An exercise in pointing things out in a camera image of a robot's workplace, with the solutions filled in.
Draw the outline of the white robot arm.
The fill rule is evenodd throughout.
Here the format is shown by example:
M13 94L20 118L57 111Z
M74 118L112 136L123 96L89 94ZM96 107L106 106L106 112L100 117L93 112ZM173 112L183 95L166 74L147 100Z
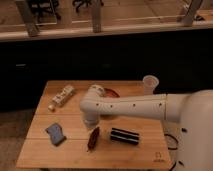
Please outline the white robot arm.
M100 115L124 115L166 120L180 124L176 171L213 171L213 90L185 94L104 97L92 85L80 101L87 125Z

